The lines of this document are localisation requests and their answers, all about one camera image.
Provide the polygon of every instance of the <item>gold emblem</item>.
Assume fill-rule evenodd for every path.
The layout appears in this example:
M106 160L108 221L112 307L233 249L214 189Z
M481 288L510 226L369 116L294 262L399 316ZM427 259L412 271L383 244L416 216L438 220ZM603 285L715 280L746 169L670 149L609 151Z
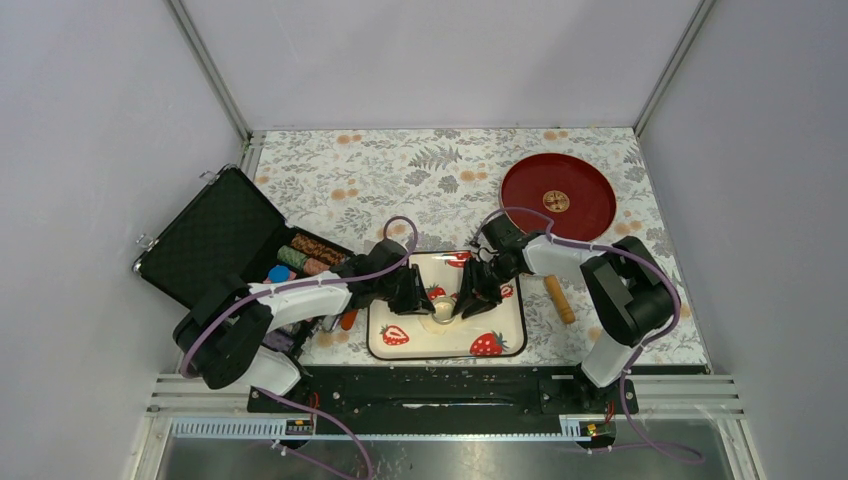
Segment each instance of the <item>gold emblem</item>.
M568 195L559 190L551 190L546 193L542 197L542 203L545 205L545 208L554 213L562 213L568 210L568 206L571 205Z

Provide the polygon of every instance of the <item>blue cap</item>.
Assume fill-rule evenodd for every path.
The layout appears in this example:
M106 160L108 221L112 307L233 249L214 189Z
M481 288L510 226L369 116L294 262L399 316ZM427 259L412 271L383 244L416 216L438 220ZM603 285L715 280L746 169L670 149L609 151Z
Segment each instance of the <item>blue cap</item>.
M271 283L287 282L289 275L291 275L291 270L282 265L277 265L268 272L268 278L271 279Z

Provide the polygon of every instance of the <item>red plate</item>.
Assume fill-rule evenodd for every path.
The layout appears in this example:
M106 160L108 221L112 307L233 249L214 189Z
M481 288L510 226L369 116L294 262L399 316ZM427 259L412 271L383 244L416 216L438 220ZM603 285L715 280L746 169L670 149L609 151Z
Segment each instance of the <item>red plate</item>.
M513 165L501 183L501 205L547 215L554 219L554 234L582 241L600 237L615 217L615 193L601 172L560 153L533 155ZM530 213L507 215L525 232L547 225Z

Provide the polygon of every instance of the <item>strawberry illustration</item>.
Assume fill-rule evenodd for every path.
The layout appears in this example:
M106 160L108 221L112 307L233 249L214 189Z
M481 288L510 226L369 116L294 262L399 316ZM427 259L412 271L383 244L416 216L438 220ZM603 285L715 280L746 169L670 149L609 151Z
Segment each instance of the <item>strawberry illustration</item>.
M468 353L475 357L502 355L506 347L503 335L498 332L484 333L474 340Z
M409 335L397 325L384 325L380 335L383 336L383 343L390 346L403 345L409 341Z
M430 288L427 289L427 298L429 298L430 301L433 301L436 298L443 297L445 295L447 295L445 289L438 285L432 285L430 286Z
M509 298L515 293L515 289L512 288L512 285L506 284L501 285L501 297Z
M471 252L457 252L451 257L450 260L445 260L445 263L451 267L462 268L465 266L465 262L471 258Z

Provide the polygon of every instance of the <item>floral tablecloth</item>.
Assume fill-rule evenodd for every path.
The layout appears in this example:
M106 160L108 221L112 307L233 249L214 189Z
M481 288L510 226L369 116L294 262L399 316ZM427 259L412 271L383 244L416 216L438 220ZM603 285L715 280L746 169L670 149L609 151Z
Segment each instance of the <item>floral tablecloth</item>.
M358 130L268 132L255 183L285 215L359 253L382 238L385 221L406 215L420 230L418 250L454 250L498 208L500 181L515 162L545 152L573 155L594 165L616 193L616 218L596 242L624 235L642 239L680 289L682 320L649 346L640 364L704 364L706 354L633 131L626 128ZM407 226L391 227L405 243ZM577 321L563 324L541 278L521 278L527 347L512 358L428 360L426 364L573 365L601 333L582 284L561 281ZM304 364L386 364L368 353L365 313L354 327L319 333Z

